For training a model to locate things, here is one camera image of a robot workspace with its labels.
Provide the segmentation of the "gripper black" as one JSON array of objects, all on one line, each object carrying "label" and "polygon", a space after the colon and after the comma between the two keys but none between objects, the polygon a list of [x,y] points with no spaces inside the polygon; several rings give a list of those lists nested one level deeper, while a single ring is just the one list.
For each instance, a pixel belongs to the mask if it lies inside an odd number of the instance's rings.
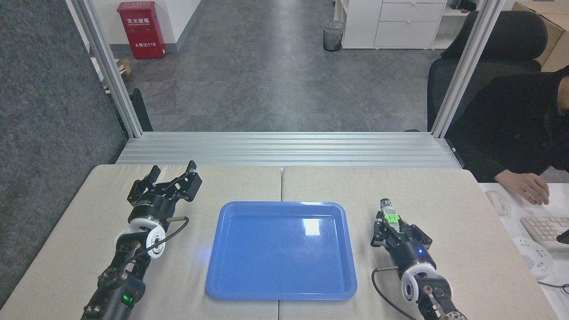
[{"label": "gripper black", "polygon": [[[201,187],[202,180],[196,168],[197,165],[191,160],[181,176],[154,185],[161,172],[160,168],[154,165],[142,180],[135,180],[128,195],[128,202],[133,206],[129,222],[135,218],[151,218],[161,225],[169,225],[166,220],[173,217],[177,201],[183,199],[192,202]],[[154,189],[157,195],[144,194],[147,191],[153,192]]]},{"label": "gripper black", "polygon": [[415,224],[400,220],[398,213],[378,212],[374,222],[372,247],[386,247],[397,267],[398,277],[418,263],[436,264],[427,251],[433,240]]}]

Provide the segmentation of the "person's hand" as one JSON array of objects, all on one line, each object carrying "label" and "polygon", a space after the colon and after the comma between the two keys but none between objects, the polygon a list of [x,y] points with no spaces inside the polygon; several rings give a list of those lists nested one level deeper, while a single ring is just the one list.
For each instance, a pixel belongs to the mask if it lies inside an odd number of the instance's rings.
[{"label": "person's hand", "polygon": [[514,173],[510,170],[504,170],[498,173],[494,180],[508,192],[520,196],[530,204],[549,204],[549,187],[536,174]]}]

